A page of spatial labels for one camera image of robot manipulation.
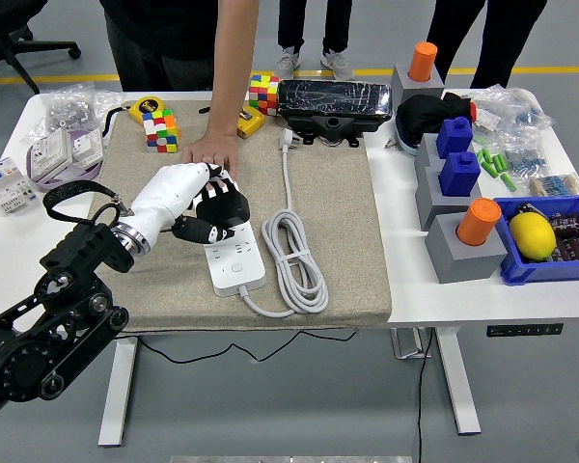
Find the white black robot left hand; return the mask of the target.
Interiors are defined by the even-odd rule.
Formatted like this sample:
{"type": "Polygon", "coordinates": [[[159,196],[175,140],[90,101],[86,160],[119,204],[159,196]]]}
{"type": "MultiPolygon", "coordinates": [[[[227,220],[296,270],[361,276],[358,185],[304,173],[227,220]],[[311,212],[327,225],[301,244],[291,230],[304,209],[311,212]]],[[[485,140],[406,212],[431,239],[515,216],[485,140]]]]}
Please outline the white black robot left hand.
{"type": "Polygon", "coordinates": [[[224,168],[187,163],[160,168],[115,231],[146,253],[163,230],[178,239],[213,244],[232,237],[233,227],[249,219],[248,201],[224,168]]]}

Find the person's left hand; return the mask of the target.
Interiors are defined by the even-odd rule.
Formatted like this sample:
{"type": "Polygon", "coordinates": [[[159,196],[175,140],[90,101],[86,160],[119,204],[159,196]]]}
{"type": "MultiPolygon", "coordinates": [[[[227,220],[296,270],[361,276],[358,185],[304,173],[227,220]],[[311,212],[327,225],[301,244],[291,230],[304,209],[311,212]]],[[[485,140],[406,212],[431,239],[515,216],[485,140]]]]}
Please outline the person's left hand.
{"type": "Polygon", "coordinates": [[[221,166],[233,180],[236,180],[239,157],[236,135],[207,133],[183,149],[181,161],[183,163],[205,162],[221,166]]]}

